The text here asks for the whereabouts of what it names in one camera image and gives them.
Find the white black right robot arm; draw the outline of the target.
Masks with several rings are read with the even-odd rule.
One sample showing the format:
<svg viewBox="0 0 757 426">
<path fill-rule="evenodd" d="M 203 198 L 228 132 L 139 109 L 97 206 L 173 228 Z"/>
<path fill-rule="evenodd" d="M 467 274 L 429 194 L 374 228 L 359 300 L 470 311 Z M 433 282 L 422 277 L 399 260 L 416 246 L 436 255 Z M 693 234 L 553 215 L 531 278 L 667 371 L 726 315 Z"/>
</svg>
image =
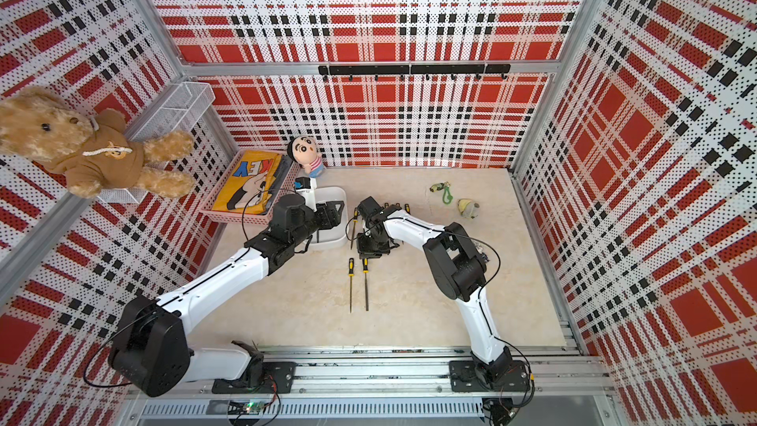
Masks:
<svg viewBox="0 0 757 426">
<path fill-rule="evenodd" d="M 488 307 L 487 261 L 463 226 L 434 225 L 397 204 L 383 207 L 372 197 L 358 205 L 357 213 L 364 223 L 356 236 L 360 258 L 381 258 L 401 245 L 421 250 L 437 287 L 459 306 L 473 358 L 484 369 L 506 368 L 512 354 Z"/>
</svg>

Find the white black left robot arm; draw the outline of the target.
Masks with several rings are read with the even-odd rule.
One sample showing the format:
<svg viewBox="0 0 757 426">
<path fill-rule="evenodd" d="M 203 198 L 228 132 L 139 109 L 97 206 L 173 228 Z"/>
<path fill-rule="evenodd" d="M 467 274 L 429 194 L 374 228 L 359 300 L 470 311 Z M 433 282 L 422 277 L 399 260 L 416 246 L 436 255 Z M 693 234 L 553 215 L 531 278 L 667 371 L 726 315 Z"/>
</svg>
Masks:
<svg viewBox="0 0 757 426">
<path fill-rule="evenodd" d="M 110 367 L 151 398 L 204 380 L 222 392 L 263 385 L 264 356 L 254 346 L 235 341 L 228 348 L 193 349 L 187 337 L 240 291 L 306 252 L 316 232 L 338 227 L 344 206 L 341 200 L 309 206 L 299 194 L 281 197 L 267 228 L 226 262 L 155 300 L 138 296 L 129 302 L 112 340 Z"/>
</svg>

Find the white plastic storage box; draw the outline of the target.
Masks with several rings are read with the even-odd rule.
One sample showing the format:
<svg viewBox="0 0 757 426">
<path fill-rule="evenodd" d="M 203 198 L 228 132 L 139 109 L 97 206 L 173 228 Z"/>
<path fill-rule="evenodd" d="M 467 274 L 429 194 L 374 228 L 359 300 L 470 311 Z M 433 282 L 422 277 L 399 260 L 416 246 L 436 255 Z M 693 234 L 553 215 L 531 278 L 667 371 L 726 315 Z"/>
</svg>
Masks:
<svg viewBox="0 0 757 426">
<path fill-rule="evenodd" d="M 345 213 L 347 195 L 342 187 L 317 187 L 298 189 L 305 197 L 307 206 L 315 211 L 319 230 L 311 239 L 313 250 L 334 250 L 347 243 L 346 227 L 349 221 Z"/>
</svg>

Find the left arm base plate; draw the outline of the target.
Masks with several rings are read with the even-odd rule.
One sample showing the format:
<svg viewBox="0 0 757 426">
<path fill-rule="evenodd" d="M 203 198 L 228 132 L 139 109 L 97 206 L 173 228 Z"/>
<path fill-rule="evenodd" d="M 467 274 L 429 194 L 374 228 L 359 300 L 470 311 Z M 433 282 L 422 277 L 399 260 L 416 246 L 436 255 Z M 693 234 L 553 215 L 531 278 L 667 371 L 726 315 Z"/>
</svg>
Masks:
<svg viewBox="0 0 757 426">
<path fill-rule="evenodd" d="M 236 380 L 214 381 L 213 394 L 289 394 L 297 369 L 295 362 L 268 362 L 256 347 L 234 342 L 250 355 L 242 376 Z"/>
</svg>

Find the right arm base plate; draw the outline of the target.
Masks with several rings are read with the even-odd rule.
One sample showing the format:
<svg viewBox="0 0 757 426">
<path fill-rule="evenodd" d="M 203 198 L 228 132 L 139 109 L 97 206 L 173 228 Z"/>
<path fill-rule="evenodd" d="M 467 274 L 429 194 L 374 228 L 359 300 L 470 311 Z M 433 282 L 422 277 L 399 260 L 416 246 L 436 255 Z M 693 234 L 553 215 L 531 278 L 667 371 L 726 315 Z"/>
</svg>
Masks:
<svg viewBox="0 0 757 426">
<path fill-rule="evenodd" d="M 489 363 L 475 356 L 470 361 L 449 362 L 449 379 L 453 392 L 528 392 L 530 389 L 528 366 L 514 359 L 508 345 Z"/>
</svg>

